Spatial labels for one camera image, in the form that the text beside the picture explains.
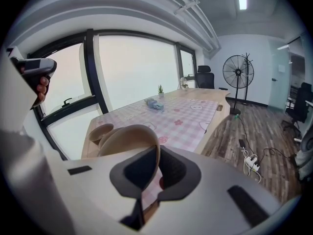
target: controller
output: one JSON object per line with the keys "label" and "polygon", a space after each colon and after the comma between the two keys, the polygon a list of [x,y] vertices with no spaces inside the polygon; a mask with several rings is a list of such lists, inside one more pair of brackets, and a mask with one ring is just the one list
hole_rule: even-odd
{"label": "controller", "polygon": [[[36,58],[36,59],[18,59],[16,57],[11,57],[11,61],[15,68],[21,72],[21,68],[24,67],[24,73],[22,73],[22,78],[29,85],[29,87],[37,94],[37,85],[41,84],[41,77],[46,77],[49,81],[53,73],[57,69],[57,62],[49,58]],[[40,105],[41,101],[37,97],[34,102],[32,109]]]}

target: wooden floor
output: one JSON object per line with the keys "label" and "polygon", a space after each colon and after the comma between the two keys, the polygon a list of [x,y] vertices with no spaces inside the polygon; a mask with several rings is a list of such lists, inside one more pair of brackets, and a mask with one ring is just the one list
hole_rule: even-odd
{"label": "wooden floor", "polygon": [[[239,103],[237,108],[241,110],[240,118],[245,124],[250,147],[259,159],[263,156],[263,149],[268,147],[280,150],[286,157],[299,150],[299,145],[293,141],[292,131],[283,132],[281,121],[283,119],[290,121],[286,114],[252,104],[243,105]],[[231,164],[243,172],[244,155],[239,147],[238,139],[243,139],[248,149],[240,119],[230,115],[210,138],[206,155]],[[301,191],[292,164],[278,152],[270,155],[268,151],[265,151],[258,172],[262,176],[260,184],[276,196],[281,203],[285,203]],[[259,180],[256,173],[251,173],[252,178]]]}

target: window handle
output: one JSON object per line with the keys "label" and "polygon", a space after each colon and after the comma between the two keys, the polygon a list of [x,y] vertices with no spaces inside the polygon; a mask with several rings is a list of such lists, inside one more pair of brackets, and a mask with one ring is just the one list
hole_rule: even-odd
{"label": "window handle", "polygon": [[62,105],[62,108],[69,105],[69,103],[67,103],[68,100],[73,99],[72,97],[66,99],[65,101],[63,101],[64,105]]}

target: window frame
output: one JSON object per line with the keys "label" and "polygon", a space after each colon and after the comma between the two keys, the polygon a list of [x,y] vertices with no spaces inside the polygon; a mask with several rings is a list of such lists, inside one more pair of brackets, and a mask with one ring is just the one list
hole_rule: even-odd
{"label": "window frame", "polygon": [[79,43],[84,44],[84,61],[85,61],[85,69],[86,69],[86,74],[87,74],[87,79],[88,79],[88,84],[91,92],[91,96],[87,96],[85,98],[82,98],[78,101],[75,101],[73,103],[70,103],[61,109],[44,116],[42,109],[40,106],[37,106],[33,109],[36,120],[40,126],[41,131],[47,138],[48,142],[52,146],[53,149],[57,150],[60,153],[60,156],[62,160],[67,160],[67,157],[65,154],[61,151],[61,149],[58,147],[56,142],[54,141],[53,137],[50,135],[47,127],[54,122],[70,115],[73,114],[79,110],[82,110],[88,106],[94,105],[94,104],[99,104],[100,109],[102,111],[102,114],[108,113],[108,108],[106,106],[104,97],[102,95],[100,83],[98,80],[97,76],[97,71],[96,71],[96,66],[95,66],[95,59],[94,59],[94,49],[93,49],[93,37],[94,35],[99,35],[99,36],[134,36],[134,37],[142,37],[142,38],[148,38],[151,40],[156,40],[160,42],[164,42],[167,44],[171,44],[175,47],[176,51],[176,58],[177,58],[177,63],[178,63],[178,70],[179,70],[179,78],[183,77],[183,72],[182,72],[182,60],[181,60],[181,54],[180,51],[186,51],[193,56],[193,64],[194,64],[194,77],[191,77],[191,79],[188,78],[188,80],[195,80],[196,83],[196,74],[197,74],[197,64],[196,64],[196,55],[195,51],[181,45],[180,43],[175,43],[174,41],[155,36],[152,34],[148,33],[143,33],[139,31],[132,31],[132,30],[120,30],[120,29],[105,29],[105,30],[93,30],[93,29],[88,29],[84,32],[77,33],[74,35],[70,35],[64,38],[61,38],[59,40],[56,40],[50,44],[47,44],[37,51],[28,54],[27,58],[45,58],[56,51],[60,51],[62,49],[65,49],[67,47],[70,47],[72,45],[76,45]]}

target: finger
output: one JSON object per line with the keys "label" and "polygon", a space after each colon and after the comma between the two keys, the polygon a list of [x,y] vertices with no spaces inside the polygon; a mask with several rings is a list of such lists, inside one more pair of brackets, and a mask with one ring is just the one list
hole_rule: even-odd
{"label": "finger", "polygon": [[45,94],[45,92],[47,91],[47,88],[43,85],[37,85],[37,90],[43,94]]}
{"label": "finger", "polygon": [[49,80],[46,78],[46,77],[42,77],[40,79],[40,83],[43,85],[43,86],[47,86],[49,84]]}
{"label": "finger", "polygon": [[38,97],[41,102],[45,100],[45,95],[41,92],[38,93]]}

